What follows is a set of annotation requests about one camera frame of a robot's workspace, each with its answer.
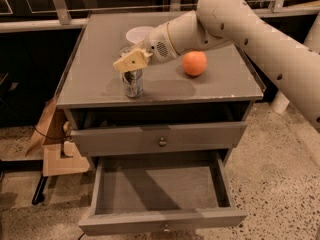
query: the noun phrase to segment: cabinet top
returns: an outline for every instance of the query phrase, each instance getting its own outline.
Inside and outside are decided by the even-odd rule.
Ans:
[[[182,56],[143,70],[142,96],[128,98],[120,73],[112,64],[131,46],[126,33],[135,27],[156,27],[181,12],[93,14],[77,47],[57,106],[90,108],[175,103],[257,100],[263,93],[246,59],[234,45],[206,51],[208,66],[199,77],[187,76]]]

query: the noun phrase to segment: gray cabinet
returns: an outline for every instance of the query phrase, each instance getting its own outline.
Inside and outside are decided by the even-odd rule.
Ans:
[[[93,14],[64,82],[58,108],[82,156],[98,160],[88,235],[238,225],[224,173],[263,86],[234,45],[206,51],[191,78],[181,58],[143,71],[144,93],[123,91],[112,68],[125,35],[181,14]]]

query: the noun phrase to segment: cardboard box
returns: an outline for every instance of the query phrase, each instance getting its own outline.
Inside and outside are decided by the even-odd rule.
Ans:
[[[87,159],[80,155],[73,142],[50,144],[43,148],[43,176],[83,173],[90,168]]]
[[[74,143],[65,141],[63,126],[67,118],[62,110],[57,109],[56,102],[56,97],[47,102],[26,156],[43,148],[44,176],[86,172],[90,169],[88,160],[81,157]]]

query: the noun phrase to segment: open drawer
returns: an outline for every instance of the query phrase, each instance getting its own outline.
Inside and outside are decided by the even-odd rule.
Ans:
[[[80,221],[89,236],[237,226],[237,210],[217,151],[103,157],[91,215]]]

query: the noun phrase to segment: cable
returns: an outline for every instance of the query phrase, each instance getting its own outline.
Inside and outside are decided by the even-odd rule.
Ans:
[[[34,130],[35,130],[37,133],[39,133],[41,136],[46,137],[46,138],[48,138],[48,139],[62,140],[62,139],[67,139],[67,138],[71,137],[70,135],[67,135],[67,134],[66,134],[64,137],[50,137],[50,136],[45,135],[44,133],[40,132],[40,131],[37,129],[37,127],[35,127],[34,125],[32,125],[32,127],[34,128]]]
[[[80,240],[84,235],[85,235],[85,233],[82,233],[82,235],[79,236],[78,240]]]
[[[1,181],[2,181],[2,179],[3,179],[3,176],[4,176],[3,170],[1,170],[0,182],[1,182]]]

